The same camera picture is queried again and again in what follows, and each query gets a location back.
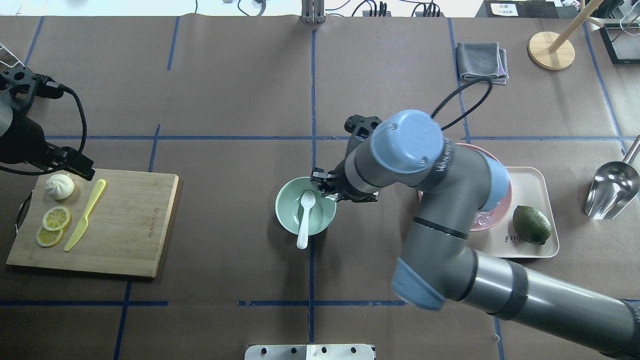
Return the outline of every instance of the spoon handle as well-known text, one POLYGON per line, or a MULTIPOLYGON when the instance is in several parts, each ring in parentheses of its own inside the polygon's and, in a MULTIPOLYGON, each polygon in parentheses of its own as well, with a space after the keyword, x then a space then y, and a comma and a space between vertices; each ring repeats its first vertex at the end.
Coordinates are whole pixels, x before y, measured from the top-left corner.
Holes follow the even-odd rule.
POLYGON ((303 208, 300 231, 298 231, 298 242, 296 243, 300 250, 306 249, 309 241, 309 210, 309 208, 303 208))
POLYGON ((631 164, 632 162, 634 162, 634 159, 638 154, 639 147, 640 147, 640 135, 637 136, 636 140, 634 141, 634 144, 631 145, 631 148, 629 149, 629 151, 627 151, 627 155, 625 155, 625 158, 622 161, 627 164, 631 164))

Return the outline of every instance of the mint green bowl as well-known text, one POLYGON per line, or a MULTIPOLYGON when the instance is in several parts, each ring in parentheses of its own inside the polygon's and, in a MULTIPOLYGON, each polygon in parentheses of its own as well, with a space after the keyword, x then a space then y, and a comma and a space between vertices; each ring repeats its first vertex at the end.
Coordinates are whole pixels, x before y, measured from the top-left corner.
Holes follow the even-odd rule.
POLYGON ((286 183, 276 197, 276 216, 280 224, 290 233, 298 234, 302 219, 300 199, 307 190, 312 190, 316 196, 316 204, 309 213, 309 235, 315 235, 325 230, 337 208, 335 201, 324 199, 309 176, 299 177, 286 183))

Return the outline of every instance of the gray cloth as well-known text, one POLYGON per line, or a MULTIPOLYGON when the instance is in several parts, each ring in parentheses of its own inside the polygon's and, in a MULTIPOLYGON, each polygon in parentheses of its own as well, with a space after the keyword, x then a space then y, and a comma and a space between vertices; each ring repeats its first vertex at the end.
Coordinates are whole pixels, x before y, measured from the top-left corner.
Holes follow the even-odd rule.
POLYGON ((497 42, 459 42, 456 60, 461 79, 469 81, 486 76, 498 84, 505 84, 509 79, 507 51, 500 49, 497 42))

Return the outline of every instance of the yellow knife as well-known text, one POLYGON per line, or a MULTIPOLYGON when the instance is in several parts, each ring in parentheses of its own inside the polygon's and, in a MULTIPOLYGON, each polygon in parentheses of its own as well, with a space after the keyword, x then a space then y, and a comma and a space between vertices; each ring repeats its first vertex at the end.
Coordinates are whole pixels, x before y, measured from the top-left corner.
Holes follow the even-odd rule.
POLYGON ((89 214, 91 213, 95 203, 98 201, 100 195, 102 195, 102 191, 105 186, 107 186, 107 182, 104 179, 98 180, 95 183, 95 186, 93 186, 91 196, 89 196, 89 202, 87 202, 84 212, 82 213, 82 218, 78 220, 78 224, 76 225, 76 229, 73 234, 71 234, 71 238, 69 238, 69 241, 65 245, 65 251, 69 251, 72 247, 76 246, 78 240, 80 240, 86 231, 86 228, 89 227, 89 214))

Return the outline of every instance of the wooden cutting board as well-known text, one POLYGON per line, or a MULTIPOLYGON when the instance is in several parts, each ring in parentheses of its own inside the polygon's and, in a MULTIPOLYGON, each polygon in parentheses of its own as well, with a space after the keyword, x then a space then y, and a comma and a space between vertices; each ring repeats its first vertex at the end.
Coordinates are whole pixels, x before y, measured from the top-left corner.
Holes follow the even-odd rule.
POLYGON ((7 264, 156 276, 178 176, 95 169, 90 182, 70 175, 76 186, 74 192, 66 199, 54 200, 44 192, 46 180, 52 175, 38 179, 29 212, 18 231, 7 264), (98 179, 105 179, 107 186, 89 215, 89 228, 76 246, 65 252, 64 247, 98 179), (42 217, 55 206, 67 207, 71 221, 60 242, 52 247, 41 247, 36 242, 36 233, 42 227, 42 217))

